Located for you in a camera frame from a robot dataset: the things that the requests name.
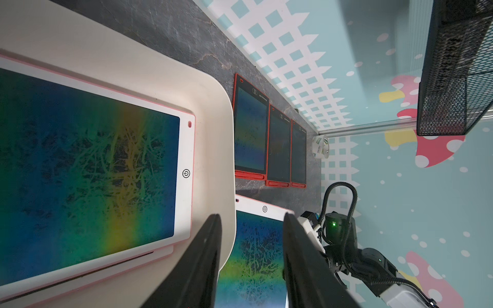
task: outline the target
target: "colorful gradient screen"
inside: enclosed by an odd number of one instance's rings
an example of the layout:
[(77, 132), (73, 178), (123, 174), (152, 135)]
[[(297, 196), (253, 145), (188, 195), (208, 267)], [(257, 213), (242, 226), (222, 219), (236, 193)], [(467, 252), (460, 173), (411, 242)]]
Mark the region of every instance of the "colorful gradient screen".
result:
[(0, 285), (174, 234), (179, 118), (0, 69)]
[(268, 107), (238, 87), (235, 104), (235, 166), (265, 171)]
[(285, 308), (282, 221), (236, 211), (231, 255), (219, 273), (215, 308)]

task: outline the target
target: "red mushroom illustration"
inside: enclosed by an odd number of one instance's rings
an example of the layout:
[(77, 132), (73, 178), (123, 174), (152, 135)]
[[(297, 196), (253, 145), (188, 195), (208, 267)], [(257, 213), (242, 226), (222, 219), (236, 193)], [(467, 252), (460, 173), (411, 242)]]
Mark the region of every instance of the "red mushroom illustration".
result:
[[(399, 119), (416, 118), (416, 109), (405, 109), (398, 112)], [(420, 168), (437, 165), (453, 156), (465, 141), (465, 136), (417, 136), (416, 130), (385, 133), (385, 140), (392, 150), (397, 150), (401, 144), (417, 142), (415, 163)]]
[(410, 251), (406, 254), (406, 262), (419, 282), (418, 287), (440, 307), (464, 308), (460, 294), (420, 255)]
[(379, 99), (382, 103), (388, 103), (396, 99), (404, 99), (401, 107), (407, 107), (418, 103), (418, 92), (420, 87), (420, 77), (400, 75), (390, 82), (396, 90), (392, 92), (380, 93)]

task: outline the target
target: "gray stone surface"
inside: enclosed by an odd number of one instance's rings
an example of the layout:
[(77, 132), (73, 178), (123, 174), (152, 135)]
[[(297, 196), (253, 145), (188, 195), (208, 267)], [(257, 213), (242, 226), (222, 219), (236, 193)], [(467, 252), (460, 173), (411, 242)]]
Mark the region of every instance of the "gray stone surface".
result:
[(271, 188), (236, 179), (239, 195), (292, 209), (320, 209), (320, 160), (311, 154), (316, 133), (257, 68), (192, 0), (53, 0), (168, 57), (216, 78), (232, 97), (233, 75), (241, 74), (271, 103), (308, 131), (307, 188)]

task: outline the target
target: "black wire mesh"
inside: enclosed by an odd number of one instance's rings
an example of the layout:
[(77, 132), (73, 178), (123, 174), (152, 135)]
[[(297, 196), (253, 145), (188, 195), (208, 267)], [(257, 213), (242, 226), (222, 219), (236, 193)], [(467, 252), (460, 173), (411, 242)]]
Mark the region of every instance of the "black wire mesh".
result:
[(419, 136), (465, 135), (493, 103), (493, 2), (435, 0), (418, 100)]

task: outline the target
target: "white tray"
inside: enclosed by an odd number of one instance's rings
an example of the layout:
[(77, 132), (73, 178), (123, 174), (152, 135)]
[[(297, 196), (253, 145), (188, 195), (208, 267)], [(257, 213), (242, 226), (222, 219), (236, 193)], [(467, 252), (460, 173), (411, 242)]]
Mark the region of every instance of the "white tray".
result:
[[(11, 57), (196, 116), (191, 238), (163, 260), (65, 294), (46, 307), (139, 307), (212, 213), (222, 220), (222, 268), (233, 248), (236, 212), (233, 111), (219, 82), (48, 0), (0, 1), (0, 29), (0, 49)], [(16, 306), (39, 297), (25, 296)]]

